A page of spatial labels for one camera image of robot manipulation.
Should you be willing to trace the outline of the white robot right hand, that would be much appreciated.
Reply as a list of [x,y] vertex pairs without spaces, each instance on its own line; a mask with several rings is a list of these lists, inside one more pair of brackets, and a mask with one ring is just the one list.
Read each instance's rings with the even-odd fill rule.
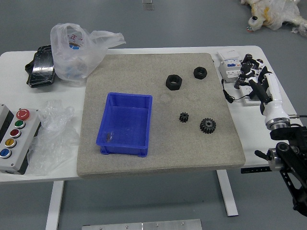
[[234,84],[235,89],[249,85],[252,93],[260,100],[260,112],[265,116],[269,130],[290,126],[290,117],[283,109],[283,100],[276,76],[260,59],[246,54],[241,62],[240,75]]

